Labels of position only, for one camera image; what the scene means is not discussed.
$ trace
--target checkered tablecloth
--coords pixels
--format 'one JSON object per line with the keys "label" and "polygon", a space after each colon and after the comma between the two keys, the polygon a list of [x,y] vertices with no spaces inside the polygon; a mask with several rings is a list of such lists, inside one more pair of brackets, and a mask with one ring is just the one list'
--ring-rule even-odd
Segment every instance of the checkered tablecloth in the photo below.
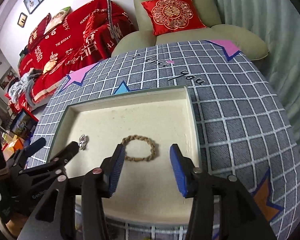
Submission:
{"label": "checkered tablecloth", "polygon": [[[204,82],[195,82],[198,78]],[[92,68],[81,87],[72,84],[61,91],[60,86],[33,137],[33,141],[45,137],[47,145],[30,158],[28,166],[46,162],[68,105],[110,96],[122,81],[130,90],[187,86],[203,168],[221,177],[235,174],[251,193],[270,168],[270,200],[283,207],[271,225],[278,239],[287,238],[300,220],[300,161],[292,127],[278,96],[253,63],[242,53],[228,61],[224,51],[208,41],[163,44],[121,54]],[[216,198],[214,234],[219,230],[218,210]],[[146,236],[182,240],[186,230],[186,225],[109,223],[126,240]]]}

